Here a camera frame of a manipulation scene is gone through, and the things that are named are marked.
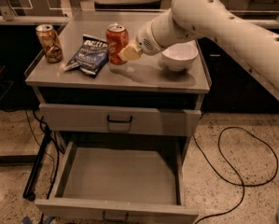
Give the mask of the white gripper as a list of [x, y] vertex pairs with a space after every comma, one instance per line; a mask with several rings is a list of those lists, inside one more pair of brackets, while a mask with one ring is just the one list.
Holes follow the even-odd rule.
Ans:
[[155, 55], [164, 50], [164, 28], [161, 21], [148, 21], [143, 25], [137, 35], [136, 42], [139, 44], [130, 44], [119, 52], [122, 61], [138, 60], [142, 53], [146, 55]]

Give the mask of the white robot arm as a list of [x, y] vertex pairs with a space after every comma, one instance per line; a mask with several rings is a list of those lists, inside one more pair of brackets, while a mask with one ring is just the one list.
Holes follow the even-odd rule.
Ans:
[[279, 101], [279, 34], [236, 17], [219, 0], [173, 0], [119, 57], [136, 60], [198, 37], [215, 42]]

